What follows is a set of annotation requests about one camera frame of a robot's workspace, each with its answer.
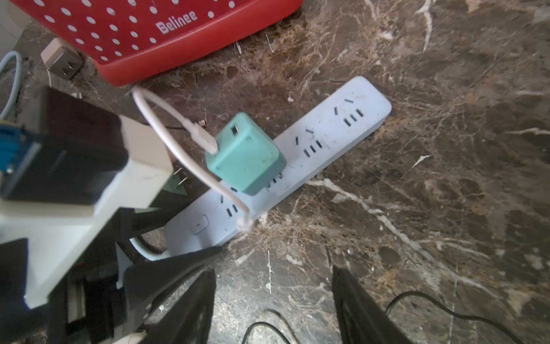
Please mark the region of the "red polka dot toaster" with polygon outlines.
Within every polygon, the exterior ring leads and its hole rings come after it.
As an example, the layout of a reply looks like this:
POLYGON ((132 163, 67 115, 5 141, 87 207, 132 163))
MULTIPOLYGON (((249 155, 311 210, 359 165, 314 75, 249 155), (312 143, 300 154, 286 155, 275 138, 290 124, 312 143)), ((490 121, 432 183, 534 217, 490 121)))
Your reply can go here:
POLYGON ((300 1, 15 1, 115 86, 205 57, 290 16, 300 1))

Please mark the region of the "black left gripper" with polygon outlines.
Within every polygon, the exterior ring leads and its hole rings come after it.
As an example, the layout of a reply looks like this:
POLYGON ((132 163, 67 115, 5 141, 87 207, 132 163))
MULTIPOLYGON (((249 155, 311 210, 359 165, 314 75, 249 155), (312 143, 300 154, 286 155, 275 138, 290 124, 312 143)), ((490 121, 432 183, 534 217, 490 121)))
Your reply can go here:
POLYGON ((60 280, 47 302, 24 301, 28 239, 1 244, 1 342, 46 330, 49 343, 114 343, 136 331, 181 284, 222 253, 211 247, 156 261, 138 257, 129 240, 164 226, 176 208, 121 209, 60 280))

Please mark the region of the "tan charger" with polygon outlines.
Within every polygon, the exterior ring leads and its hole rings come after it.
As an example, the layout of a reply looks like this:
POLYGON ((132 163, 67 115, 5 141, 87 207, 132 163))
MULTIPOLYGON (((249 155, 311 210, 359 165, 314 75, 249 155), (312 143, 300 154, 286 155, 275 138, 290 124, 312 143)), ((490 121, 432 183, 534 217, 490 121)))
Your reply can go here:
POLYGON ((79 52, 59 37, 54 38, 41 52, 44 66, 63 80, 71 80, 84 66, 79 52))

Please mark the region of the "green charger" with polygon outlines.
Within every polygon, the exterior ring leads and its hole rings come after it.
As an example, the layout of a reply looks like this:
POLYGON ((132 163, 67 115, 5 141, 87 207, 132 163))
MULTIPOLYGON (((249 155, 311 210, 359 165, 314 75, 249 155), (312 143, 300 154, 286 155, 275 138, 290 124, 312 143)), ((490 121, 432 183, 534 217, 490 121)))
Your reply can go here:
POLYGON ((173 194, 187 196, 188 194, 184 186, 184 183, 187 182, 187 180, 187 174, 182 168, 179 168, 173 173, 170 179, 167 180, 163 190, 173 194))

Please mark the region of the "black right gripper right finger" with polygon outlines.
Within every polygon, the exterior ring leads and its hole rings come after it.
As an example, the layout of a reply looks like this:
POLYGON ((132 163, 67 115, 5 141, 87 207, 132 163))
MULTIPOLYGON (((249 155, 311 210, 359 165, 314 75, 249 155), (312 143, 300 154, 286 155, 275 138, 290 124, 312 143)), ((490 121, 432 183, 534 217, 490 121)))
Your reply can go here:
POLYGON ((343 343, 410 343, 345 268, 332 268, 332 293, 343 343))

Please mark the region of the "light blue power strip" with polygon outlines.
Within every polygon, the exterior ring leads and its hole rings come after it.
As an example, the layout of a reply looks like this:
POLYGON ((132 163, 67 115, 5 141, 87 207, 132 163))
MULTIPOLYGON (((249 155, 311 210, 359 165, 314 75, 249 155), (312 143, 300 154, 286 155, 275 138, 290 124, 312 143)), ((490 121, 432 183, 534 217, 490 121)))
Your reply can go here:
MULTIPOLYGON (((255 196, 236 195, 258 219, 374 133, 391 110, 367 79, 353 78, 275 138, 285 169, 255 196)), ((242 217, 229 198, 209 190, 164 226, 167 251, 176 256, 221 246, 239 233, 242 217)))

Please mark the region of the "teal charger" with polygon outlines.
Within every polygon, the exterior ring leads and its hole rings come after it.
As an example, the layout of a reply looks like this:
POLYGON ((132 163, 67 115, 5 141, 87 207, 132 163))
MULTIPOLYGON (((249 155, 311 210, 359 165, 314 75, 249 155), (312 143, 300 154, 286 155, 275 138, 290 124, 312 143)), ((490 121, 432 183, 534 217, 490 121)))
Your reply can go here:
POLYGON ((216 143, 218 153, 205 153, 209 171, 248 196, 258 194, 286 167, 278 146, 246 113, 237 113, 216 143))

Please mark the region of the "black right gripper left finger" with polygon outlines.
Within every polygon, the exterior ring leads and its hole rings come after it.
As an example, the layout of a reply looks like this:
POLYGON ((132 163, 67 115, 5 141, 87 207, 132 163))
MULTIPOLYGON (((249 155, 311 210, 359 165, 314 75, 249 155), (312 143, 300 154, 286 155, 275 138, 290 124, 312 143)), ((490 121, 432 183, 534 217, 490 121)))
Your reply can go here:
POLYGON ((211 269, 201 273, 162 321, 140 343, 207 343, 213 318, 215 292, 215 272, 211 269))

